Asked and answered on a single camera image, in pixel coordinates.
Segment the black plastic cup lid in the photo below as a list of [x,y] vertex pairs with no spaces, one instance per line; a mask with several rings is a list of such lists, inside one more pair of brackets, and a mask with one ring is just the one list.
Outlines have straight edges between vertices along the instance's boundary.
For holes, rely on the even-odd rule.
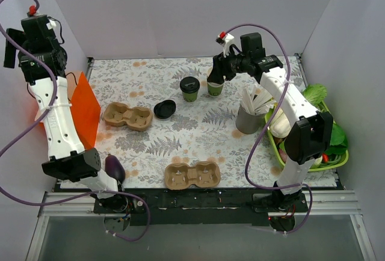
[[193,77],[188,76],[180,81],[180,89],[183,93],[193,94],[199,91],[200,81]]

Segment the green paper cup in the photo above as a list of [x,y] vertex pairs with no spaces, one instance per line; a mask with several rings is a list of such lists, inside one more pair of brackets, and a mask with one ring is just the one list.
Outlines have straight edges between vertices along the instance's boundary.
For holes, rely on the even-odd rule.
[[186,102],[194,102],[197,99],[198,90],[182,90],[182,96]]

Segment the orange paper bag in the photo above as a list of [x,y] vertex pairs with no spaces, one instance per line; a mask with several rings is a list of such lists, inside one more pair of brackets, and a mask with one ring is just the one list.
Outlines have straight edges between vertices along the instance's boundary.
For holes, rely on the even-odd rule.
[[84,73],[57,78],[53,104],[51,78],[37,80],[30,90],[38,104],[36,118],[48,112],[40,122],[45,128],[49,157],[61,159],[94,147],[101,108]]

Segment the brown cardboard cup carrier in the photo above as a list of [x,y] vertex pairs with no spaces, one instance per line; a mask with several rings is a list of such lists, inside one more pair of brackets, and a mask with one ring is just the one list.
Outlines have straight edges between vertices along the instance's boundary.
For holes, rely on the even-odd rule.
[[190,186],[213,188],[221,181],[219,166],[215,162],[198,162],[194,166],[186,163],[172,163],[164,173],[164,182],[170,190],[184,190]]

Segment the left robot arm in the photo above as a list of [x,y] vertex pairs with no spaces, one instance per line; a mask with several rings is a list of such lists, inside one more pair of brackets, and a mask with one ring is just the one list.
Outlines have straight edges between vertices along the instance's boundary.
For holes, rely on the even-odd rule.
[[99,153],[86,149],[75,129],[67,97],[66,51],[59,44],[54,26],[45,14],[21,21],[22,30],[9,28],[4,67],[19,62],[26,82],[45,115],[49,160],[42,165],[48,176],[79,182],[92,190],[101,206],[120,213],[127,209],[121,181],[101,168]]

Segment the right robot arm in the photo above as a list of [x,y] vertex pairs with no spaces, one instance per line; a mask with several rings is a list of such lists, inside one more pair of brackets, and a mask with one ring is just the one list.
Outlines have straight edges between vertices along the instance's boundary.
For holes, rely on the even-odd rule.
[[226,32],[216,38],[223,51],[213,57],[208,82],[222,85],[238,73],[247,73],[277,101],[289,120],[290,131],[285,141],[288,155],[280,177],[270,187],[270,196],[261,201],[263,207],[288,210],[300,197],[303,181],[316,159],[329,148],[333,117],[313,106],[289,82],[289,64],[275,55],[267,55],[258,32],[241,36],[241,51],[234,52],[234,37]]

